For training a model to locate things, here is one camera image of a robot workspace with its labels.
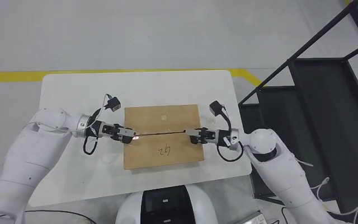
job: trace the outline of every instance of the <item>wire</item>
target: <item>wire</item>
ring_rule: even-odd
[[[94,220],[92,220],[91,218],[83,215],[83,214],[80,214],[80,213],[77,213],[77,212],[70,212],[70,211],[62,211],[62,210],[29,210],[29,211],[25,211],[25,213],[27,212],[60,212],[60,213],[69,213],[69,214],[75,214],[77,216],[81,216],[83,218],[86,218],[88,219],[92,224],[97,224]]]
[[[318,184],[317,186],[314,186],[314,187],[311,188],[311,189],[316,189],[316,188],[317,188],[316,196],[317,196],[317,199],[318,199],[319,201],[321,201],[322,204],[324,204],[324,203],[323,203],[323,201],[322,201],[322,200],[320,199],[320,197],[319,197],[319,191],[320,191],[321,187],[322,187],[324,184],[327,184],[328,182],[329,182],[329,177],[326,177],[326,178],[324,178],[324,180],[323,180],[320,184]],[[353,214],[353,213],[355,213],[354,219],[353,219],[353,223],[355,224],[356,221],[357,221],[358,207],[356,207],[355,209],[351,210],[350,212],[346,212],[346,213],[337,213],[337,212],[334,212],[334,211],[332,211],[332,210],[330,210],[330,209],[328,209],[328,208],[326,208],[326,210],[329,211],[329,212],[331,212],[331,213],[333,213],[333,214],[337,214],[337,215],[339,215],[339,216],[346,216],[346,215],[348,215],[348,214]]]
[[[52,128],[52,129],[54,129],[54,130],[59,130],[59,131],[61,131],[61,132],[65,132],[65,133],[68,133],[68,132],[80,132],[80,131],[82,131],[82,130],[86,130],[87,128],[90,128],[90,127],[91,127],[96,121],[98,121],[98,119],[100,118],[101,113],[102,113],[102,111],[103,111],[103,108],[105,108],[106,96],[109,97],[109,96],[111,96],[111,95],[105,94],[105,97],[103,98],[103,103],[102,103],[102,106],[101,106],[101,109],[100,109],[100,112],[99,112],[98,116],[96,116],[96,118],[95,118],[95,120],[92,122],[92,124],[90,124],[89,126],[83,128],[83,129],[80,129],[80,130],[62,130],[62,129],[59,129],[59,128],[51,127],[51,126],[49,126],[49,125],[47,125],[47,124],[44,124],[44,123],[42,123],[42,122],[29,122],[28,124],[25,125],[25,127],[28,126],[29,124],[41,124],[41,125],[43,125],[43,126]]]
[[[179,133],[185,133],[185,130],[182,130],[181,132],[160,132],[160,133],[150,133],[150,134],[136,134],[136,137],[140,136],[162,136],[165,134],[179,134]]]
[[[86,138],[84,139],[84,142],[83,142],[83,152],[84,152],[85,154],[87,154],[87,155],[90,156],[90,155],[92,155],[92,154],[95,152],[95,150],[96,150],[96,148],[97,148],[98,136],[96,137],[95,145],[93,146],[93,149],[92,149],[91,152],[87,152],[87,150],[86,150],[87,141],[88,141],[88,136],[86,136]]]
[[[300,162],[301,164],[303,165],[306,165],[306,166],[313,166],[312,164],[310,164],[309,162],[304,162],[304,161],[300,161],[298,158],[295,157],[295,159],[297,160],[297,162]]]
[[[223,118],[224,118],[224,120],[228,123],[228,126],[229,126],[229,132],[231,133],[231,121],[230,121],[230,119],[229,119],[229,114],[228,114],[228,112],[227,112],[227,110],[226,110],[226,108],[225,108],[225,106],[223,107],[224,108],[224,110],[225,110],[225,112],[226,112],[226,114],[224,114],[224,113],[222,113],[222,116],[223,116]]]
[[[284,213],[284,209],[285,209],[285,208],[286,208],[286,207],[282,207],[281,213],[282,213],[282,216],[283,216],[284,219],[285,219],[286,224],[289,224],[288,221],[287,221],[287,218],[286,218],[286,216],[285,216],[285,213]]]
[[[228,160],[227,158],[225,158],[225,157],[221,154],[221,152],[220,152],[220,150],[219,150],[219,145],[218,145],[218,144],[216,144],[216,149],[218,150],[219,156],[220,156],[224,161],[226,161],[226,162],[235,162],[235,161],[238,161],[238,160],[242,157],[242,155],[244,154],[244,147],[242,146],[241,142],[239,142],[239,144],[240,144],[240,146],[241,146],[241,154],[240,154],[237,158],[234,158],[233,160]]]

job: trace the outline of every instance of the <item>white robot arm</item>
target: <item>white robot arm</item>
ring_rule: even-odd
[[[120,103],[109,95],[108,104],[101,109],[115,111]],[[0,223],[24,223],[24,211],[35,188],[59,161],[72,136],[110,137],[130,143],[135,136],[131,129],[118,124],[97,120],[100,110],[93,116],[70,116],[62,109],[39,110],[24,127],[9,149],[0,175]]]
[[[110,100],[105,108],[115,111],[120,104]],[[305,172],[273,130],[259,129],[245,134],[241,129],[232,129],[223,106],[217,101],[210,105],[215,116],[222,115],[229,130],[206,128],[185,130],[190,141],[215,143],[230,150],[243,151],[264,180],[266,185],[282,200],[298,224],[345,223],[333,219],[313,195]],[[11,146],[0,176],[0,223],[24,223],[24,211],[39,182],[59,161],[72,135],[75,137],[110,137],[115,141],[130,143],[135,132],[118,124],[106,124],[92,116],[70,116],[62,109],[40,110],[24,127]]]
[[[186,130],[193,144],[215,143],[218,147],[241,152],[241,155],[245,151],[262,180],[286,205],[298,224],[345,223],[327,213],[312,193],[305,172],[294,154],[273,130],[258,129],[251,134],[245,134],[242,129],[232,129],[223,109],[225,110],[225,107],[217,101],[210,104],[213,115],[223,116],[228,122],[229,130]]]

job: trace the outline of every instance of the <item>stair step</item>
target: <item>stair step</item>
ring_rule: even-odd
[[[239,107],[242,125],[245,133],[251,133],[256,129],[265,128],[259,104],[244,104]],[[274,193],[266,186],[258,172],[252,167],[251,181],[255,197],[273,197]]]
[[[338,206],[350,211],[358,206],[357,79],[342,59],[296,59],[289,68]]]
[[[265,124],[280,136],[296,158],[314,165],[302,165],[309,185],[320,184],[328,174],[313,142],[295,87],[264,87],[257,96]],[[333,200],[331,186],[323,186],[319,196],[323,200]]]

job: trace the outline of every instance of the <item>concrete floor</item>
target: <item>concrete floor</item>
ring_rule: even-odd
[[[267,77],[344,7],[343,0],[4,0],[0,3],[0,71],[151,68],[248,68]],[[303,56],[340,57],[358,46],[348,17]],[[358,74],[358,57],[351,60]],[[240,101],[254,87],[233,78]],[[287,70],[270,82],[290,85]],[[0,83],[0,165],[38,109],[41,82]],[[255,102],[253,97],[248,102]],[[280,208],[252,198],[249,176],[199,183],[219,223]],[[114,223],[127,195],[41,207]],[[27,214],[27,223],[77,223],[67,214]],[[295,223],[289,216],[289,223]]]

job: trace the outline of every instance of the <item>black metal staircase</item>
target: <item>black metal staircase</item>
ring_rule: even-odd
[[[271,128],[299,160],[314,165],[303,166],[310,186],[330,177],[320,197],[337,200],[341,212],[358,206],[358,82],[348,62],[358,49],[344,58],[297,57],[357,5],[350,3],[239,103],[246,133]],[[285,67],[295,86],[265,87]],[[259,103],[244,104],[254,94]],[[251,178],[256,198],[280,203],[255,169]]]

